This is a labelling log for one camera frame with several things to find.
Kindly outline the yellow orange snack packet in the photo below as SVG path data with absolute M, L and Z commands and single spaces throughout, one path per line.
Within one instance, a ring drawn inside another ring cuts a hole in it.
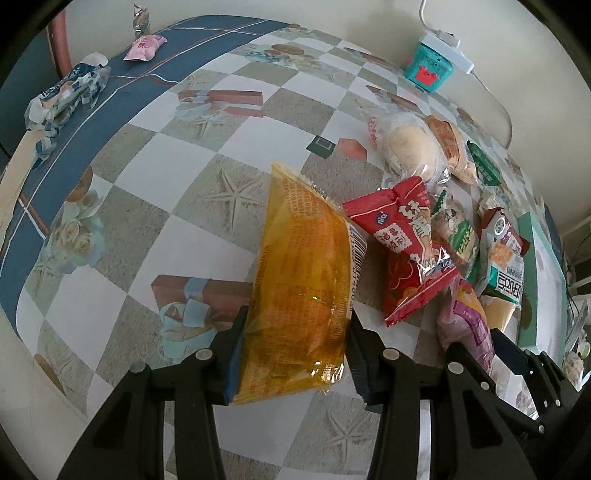
M 274 162 L 236 404 L 328 390 L 342 379 L 367 241 L 311 181 Z

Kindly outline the clear round bun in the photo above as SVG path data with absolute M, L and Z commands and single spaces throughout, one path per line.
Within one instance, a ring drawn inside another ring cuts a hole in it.
M 399 178 L 419 176 L 428 188 L 450 180 L 448 160 L 427 123 L 411 112 L 370 115 L 373 145 Z

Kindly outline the purple snack packet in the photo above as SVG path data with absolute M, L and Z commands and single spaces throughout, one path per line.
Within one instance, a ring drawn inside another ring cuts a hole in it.
M 437 330 L 444 350 L 460 343 L 484 370 L 490 371 L 495 352 L 487 317 L 472 285 L 462 276 L 450 285 Z

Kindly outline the mint green tray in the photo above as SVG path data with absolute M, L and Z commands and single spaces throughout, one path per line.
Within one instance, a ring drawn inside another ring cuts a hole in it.
M 566 281 L 552 246 L 531 212 L 518 219 L 520 235 L 530 243 L 523 256 L 525 275 L 518 345 L 545 352 L 563 363 L 567 331 Z

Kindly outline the maroon white snack packet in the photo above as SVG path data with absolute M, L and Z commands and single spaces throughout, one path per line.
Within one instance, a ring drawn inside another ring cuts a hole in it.
M 479 230 L 480 267 L 476 292 L 520 305 L 530 243 L 522 238 L 505 211 L 486 211 Z

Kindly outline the checkered patterned tablecloth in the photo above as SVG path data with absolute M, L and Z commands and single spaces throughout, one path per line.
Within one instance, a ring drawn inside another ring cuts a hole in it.
M 394 182 L 370 108 L 408 104 L 478 144 L 555 263 L 547 207 L 507 150 L 387 56 L 249 17 L 195 17 L 163 36 L 152 62 L 110 60 L 96 106 L 27 179 L 1 251 L 1 371 L 25 389 L 2 388 L 1 423 L 40 479 L 57 476 L 133 361 L 168 366 L 211 340 L 204 283 L 256 274 L 271 163 L 337 202 Z

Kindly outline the green white cracker packet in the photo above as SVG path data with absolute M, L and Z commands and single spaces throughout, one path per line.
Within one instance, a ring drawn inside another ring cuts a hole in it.
M 446 249 L 464 277 L 468 277 L 475 265 L 479 238 L 467 218 L 465 209 L 452 192 L 440 188 L 431 199 L 433 236 Z

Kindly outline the red snack packet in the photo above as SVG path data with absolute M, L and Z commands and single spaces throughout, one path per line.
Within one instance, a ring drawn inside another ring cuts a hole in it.
M 387 326 L 407 319 L 460 277 L 451 255 L 433 239 L 431 203 L 421 177 L 346 201 L 342 208 L 389 250 Z

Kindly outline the dark green snack packet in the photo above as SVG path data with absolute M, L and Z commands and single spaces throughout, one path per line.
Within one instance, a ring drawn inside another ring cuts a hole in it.
M 485 186 L 500 186 L 502 184 L 501 171 L 490 157 L 470 140 L 467 141 L 467 150 L 476 166 L 480 181 Z

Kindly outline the orange biscuit packet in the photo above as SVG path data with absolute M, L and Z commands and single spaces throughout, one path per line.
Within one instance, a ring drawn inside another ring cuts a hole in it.
M 451 174 L 465 184 L 477 186 L 476 165 L 468 158 L 460 131 L 449 121 L 441 120 L 433 115 L 427 116 L 425 122 L 439 141 Z

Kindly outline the blue white crumpled wrapper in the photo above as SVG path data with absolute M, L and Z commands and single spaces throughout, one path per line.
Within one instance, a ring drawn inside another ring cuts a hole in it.
M 87 55 L 53 87 L 34 97 L 25 110 L 25 126 L 41 131 L 34 147 L 33 168 L 44 163 L 57 147 L 61 129 L 79 107 L 91 110 L 105 89 L 110 74 L 108 59 L 101 53 Z

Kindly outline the teal box red label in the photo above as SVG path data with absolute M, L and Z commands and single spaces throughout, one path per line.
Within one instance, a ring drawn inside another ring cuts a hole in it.
M 453 73 L 454 65 L 448 59 L 419 43 L 404 76 L 419 89 L 435 93 Z

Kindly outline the white power strip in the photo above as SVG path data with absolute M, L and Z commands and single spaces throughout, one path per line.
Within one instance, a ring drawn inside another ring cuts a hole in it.
M 435 32 L 428 30 L 423 33 L 420 42 L 447 59 L 465 74 L 470 75 L 473 72 L 474 63 L 460 50 L 461 40 L 454 35 L 443 30 Z

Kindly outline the pink candy packet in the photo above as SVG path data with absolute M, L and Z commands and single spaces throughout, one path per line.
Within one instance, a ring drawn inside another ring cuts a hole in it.
M 161 35 L 143 35 L 136 39 L 124 56 L 124 61 L 151 61 L 158 49 L 167 42 Z

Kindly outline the small silver candy wrapper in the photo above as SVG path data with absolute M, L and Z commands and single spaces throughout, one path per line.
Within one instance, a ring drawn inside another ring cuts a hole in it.
M 133 5 L 132 26 L 136 37 L 146 34 L 149 30 L 149 11 L 146 7 Z

